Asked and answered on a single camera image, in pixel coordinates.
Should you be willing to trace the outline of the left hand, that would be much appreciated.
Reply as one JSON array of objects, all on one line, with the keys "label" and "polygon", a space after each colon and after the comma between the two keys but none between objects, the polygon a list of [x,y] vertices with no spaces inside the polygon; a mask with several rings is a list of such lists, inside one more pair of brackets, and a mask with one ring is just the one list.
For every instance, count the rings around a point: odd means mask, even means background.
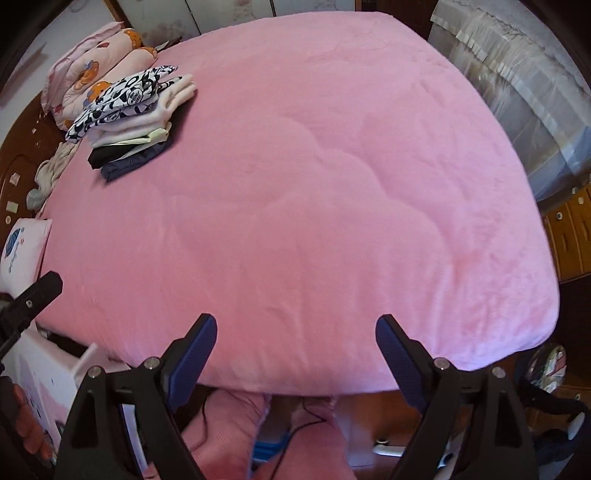
[{"label": "left hand", "polygon": [[8,376],[1,377],[1,413],[7,418],[9,432],[16,435],[28,454],[42,461],[52,459],[53,449],[33,414],[26,392]]}]

